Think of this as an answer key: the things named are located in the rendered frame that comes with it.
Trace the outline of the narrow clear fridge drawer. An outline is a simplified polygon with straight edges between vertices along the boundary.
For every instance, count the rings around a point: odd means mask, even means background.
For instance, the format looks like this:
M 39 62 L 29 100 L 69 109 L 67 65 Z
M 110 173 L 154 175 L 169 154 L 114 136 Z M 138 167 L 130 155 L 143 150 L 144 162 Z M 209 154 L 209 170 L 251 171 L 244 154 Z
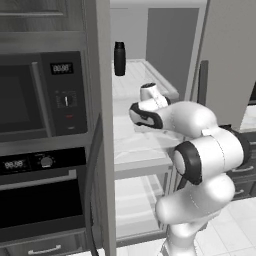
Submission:
M 115 181 L 118 240 L 159 233 L 155 205 L 168 192 L 169 174 L 152 174 Z

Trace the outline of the dark grey cupboard run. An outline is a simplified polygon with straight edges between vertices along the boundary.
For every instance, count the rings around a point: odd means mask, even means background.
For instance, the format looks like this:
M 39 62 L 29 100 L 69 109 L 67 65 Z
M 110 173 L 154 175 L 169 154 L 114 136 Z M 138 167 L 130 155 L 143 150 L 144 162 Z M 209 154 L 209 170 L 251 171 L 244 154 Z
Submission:
M 247 163 L 227 172 L 235 185 L 233 200 L 256 196 L 256 131 L 244 133 L 250 142 L 251 156 Z

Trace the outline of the black microwave oven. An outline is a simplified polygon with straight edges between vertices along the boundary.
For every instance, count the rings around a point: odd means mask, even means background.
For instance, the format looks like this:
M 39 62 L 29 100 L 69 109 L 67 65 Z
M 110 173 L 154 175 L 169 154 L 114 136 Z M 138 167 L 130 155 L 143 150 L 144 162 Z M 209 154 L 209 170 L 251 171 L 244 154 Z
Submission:
M 53 137 L 88 131 L 78 52 L 0 55 L 0 142 L 48 138 L 31 63 L 38 62 Z

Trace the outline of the black built-in oven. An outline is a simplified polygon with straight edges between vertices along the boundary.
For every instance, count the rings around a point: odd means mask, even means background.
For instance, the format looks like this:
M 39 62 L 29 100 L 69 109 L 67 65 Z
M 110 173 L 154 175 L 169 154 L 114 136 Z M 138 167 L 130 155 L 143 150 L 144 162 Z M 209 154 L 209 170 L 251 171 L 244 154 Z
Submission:
M 84 221 L 85 149 L 0 156 L 0 185 L 65 176 L 77 178 L 0 191 L 0 243 L 79 229 Z

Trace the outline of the white fridge shelf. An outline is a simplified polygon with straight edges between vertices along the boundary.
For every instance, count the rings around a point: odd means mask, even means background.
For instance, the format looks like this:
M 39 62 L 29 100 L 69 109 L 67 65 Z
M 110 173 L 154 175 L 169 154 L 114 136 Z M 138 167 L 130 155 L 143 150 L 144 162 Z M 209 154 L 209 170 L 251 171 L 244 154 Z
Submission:
M 176 88 L 145 59 L 128 59 L 124 76 L 112 73 L 112 96 L 116 100 L 139 99 L 140 88 L 146 83 L 155 83 L 170 100 L 179 98 Z

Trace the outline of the black bottle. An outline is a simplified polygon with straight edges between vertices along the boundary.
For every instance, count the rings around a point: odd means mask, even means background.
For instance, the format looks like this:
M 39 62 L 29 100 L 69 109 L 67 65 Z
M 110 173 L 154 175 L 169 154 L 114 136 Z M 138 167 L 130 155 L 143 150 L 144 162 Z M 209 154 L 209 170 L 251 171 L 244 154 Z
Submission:
M 126 70 L 126 50 L 123 42 L 114 46 L 114 71 L 116 76 L 124 76 Z

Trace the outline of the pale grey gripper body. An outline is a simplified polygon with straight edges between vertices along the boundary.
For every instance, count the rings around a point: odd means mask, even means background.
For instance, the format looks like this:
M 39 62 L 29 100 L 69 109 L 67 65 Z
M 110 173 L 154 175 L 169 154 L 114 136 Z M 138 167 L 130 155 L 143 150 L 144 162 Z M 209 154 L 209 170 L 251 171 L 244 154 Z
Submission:
M 148 126 L 138 126 L 138 125 L 134 125 L 134 131 L 138 132 L 138 133 L 147 133 L 147 132 L 159 132 L 159 129 L 154 129 Z

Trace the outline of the grey tall appliance cabinet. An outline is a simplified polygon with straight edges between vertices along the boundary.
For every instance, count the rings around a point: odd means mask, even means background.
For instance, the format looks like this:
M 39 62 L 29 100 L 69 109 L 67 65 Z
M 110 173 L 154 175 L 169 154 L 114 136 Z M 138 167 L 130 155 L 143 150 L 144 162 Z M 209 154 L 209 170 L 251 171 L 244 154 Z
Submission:
M 85 149 L 86 170 L 88 158 L 90 155 L 91 143 L 94 135 L 97 120 L 94 120 L 92 111 L 92 89 L 90 82 L 90 70 L 88 67 L 88 50 L 86 48 L 87 40 L 82 32 L 14 32 L 0 34 L 0 55 L 5 54 L 30 54 L 30 53 L 50 53 L 50 52 L 78 52 L 81 58 L 82 76 L 84 84 L 84 95 L 86 105 L 86 117 L 88 131 L 83 134 L 57 136 L 51 138 L 19 140 L 11 142 L 0 142 L 0 156 L 19 155 L 34 152 L 61 150 L 69 148 Z M 85 221 L 85 183 L 84 178 L 83 196 L 84 196 L 84 221 Z M 97 217 L 96 203 L 93 198 L 93 185 L 91 195 L 91 209 L 93 225 L 93 237 L 96 249 L 101 247 L 101 232 L 99 220 Z M 51 233 L 48 235 L 34 236 L 31 238 L 13 240 L 0 243 L 0 248 L 8 245 L 24 243 L 37 239 L 47 239 L 51 237 L 65 236 L 69 234 L 78 234 L 79 241 L 82 244 L 83 251 L 89 251 L 86 225 L 79 229 Z

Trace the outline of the grey wooden cupboard door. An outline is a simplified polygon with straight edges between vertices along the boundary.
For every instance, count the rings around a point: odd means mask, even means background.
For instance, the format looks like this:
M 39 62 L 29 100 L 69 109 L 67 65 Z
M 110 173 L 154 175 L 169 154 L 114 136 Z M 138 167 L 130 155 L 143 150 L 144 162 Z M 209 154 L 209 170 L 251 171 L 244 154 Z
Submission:
M 0 32 L 82 29 L 81 0 L 0 0 Z

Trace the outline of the grey drawer front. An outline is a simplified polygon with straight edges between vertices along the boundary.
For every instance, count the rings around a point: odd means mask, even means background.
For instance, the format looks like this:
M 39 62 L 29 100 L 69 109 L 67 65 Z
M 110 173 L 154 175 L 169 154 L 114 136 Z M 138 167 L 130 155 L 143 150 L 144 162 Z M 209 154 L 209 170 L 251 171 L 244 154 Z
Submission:
M 69 234 L 59 237 L 51 237 L 47 239 L 37 239 L 26 241 L 24 243 L 8 245 L 0 248 L 0 256 L 29 256 L 29 250 L 43 250 L 53 248 L 56 245 L 61 245 L 62 248 L 58 251 L 40 254 L 36 256 L 68 256 L 83 251 L 78 234 Z

